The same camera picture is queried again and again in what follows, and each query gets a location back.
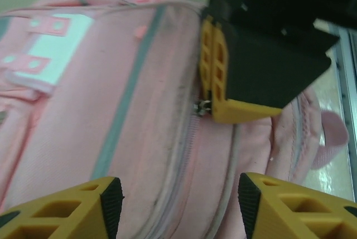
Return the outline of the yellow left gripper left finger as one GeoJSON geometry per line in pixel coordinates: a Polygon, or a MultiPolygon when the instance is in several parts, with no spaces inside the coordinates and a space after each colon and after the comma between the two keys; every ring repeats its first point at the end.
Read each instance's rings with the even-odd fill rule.
{"type": "Polygon", "coordinates": [[[102,177],[0,214],[0,239],[116,239],[124,195],[102,177]]]}

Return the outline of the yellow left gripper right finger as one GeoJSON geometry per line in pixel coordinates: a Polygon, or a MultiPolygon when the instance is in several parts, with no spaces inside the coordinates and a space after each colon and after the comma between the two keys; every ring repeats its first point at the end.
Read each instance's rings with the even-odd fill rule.
{"type": "Polygon", "coordinates": [[[242,173],[247,239],[357,239],[357,203],[259,173],[242,173]]]}

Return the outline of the pink school backpack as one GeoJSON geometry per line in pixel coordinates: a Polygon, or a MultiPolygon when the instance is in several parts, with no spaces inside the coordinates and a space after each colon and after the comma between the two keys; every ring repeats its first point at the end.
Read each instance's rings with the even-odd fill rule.
{"type": "Polygon", "coordinates": [[[242,173],[300,184],[349,139],[311,84],[280,114],[213,119],[187,0],[39,0],[0,14],[0,214],[120,179],[116,239],[247,239],[242,173]]]}

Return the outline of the aluminium table frame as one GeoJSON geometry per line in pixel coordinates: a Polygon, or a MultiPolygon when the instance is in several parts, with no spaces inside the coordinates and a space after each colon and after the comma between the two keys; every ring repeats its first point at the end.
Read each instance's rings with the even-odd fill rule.
{"type": "Polygon", "coordinates": [[[348,155],[354,200],[357,202],[357,31],[332,26],[340,37],[334,55],[339,78],[341,104],[349,132],[348,155]]]}

